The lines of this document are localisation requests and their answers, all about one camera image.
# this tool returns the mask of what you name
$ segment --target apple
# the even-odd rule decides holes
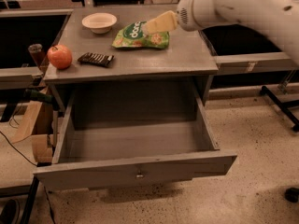
[[[72,64],[72,51],[65,45],[55,45],[47,52],[49,62],[57,69],[66,69]]]

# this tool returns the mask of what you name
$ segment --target snack bag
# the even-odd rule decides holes
[[[144,23],[145,21],[138,21],[119,30],[112,46],[117,49],[167,48],[169,45],[169,33],[143,35],[141,26]]]

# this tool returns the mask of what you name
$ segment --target concrete floor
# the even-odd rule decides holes
[[[292,131],[292,123],[267,97],[258,95],[258,89],[214,90],[206,104],[221,150],[231,149],[238,155],[226,176],[139,188],[55,191],[49,193],[55,222],[298,223],[299,203],[287,202],[284,191],[299,187],[299,133]],[[298,95],[298,86],[294,90]],[[21,121],[25,107],[16,121]],[[0,131],[10,138],[16,129],[1,123]],[[33,161],[30,142],[29,137],[15,146]],[[30,183],[35,167],[2,136],[0,144],[0,187]],[[17,197],[21,209],[25,198]],[[0,206],[6,200],[1,199]],[[52,223],[42,184],[29,223]]]

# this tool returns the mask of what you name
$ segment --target countertop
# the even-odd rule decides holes
[[[59,44],[73,52],[72,65],[57,70],[51,64],[44,77],[49,84],[78,83],[96,80],[158,76],[212,75],[218,72],[206,43],[197,31],[186,32],[180,27],[170,32],[167,49],[121,50],[112,47],[118,31],[137,21],[148,21],[176,5],[130,5],[76,8],[62,32]],[[94,34],[83,27],[82,19],[96,12],[106,12],[118,19],[112,30],[104,35]],[[77,58],[86,52],[114,55],[109,68],[80,64]]]

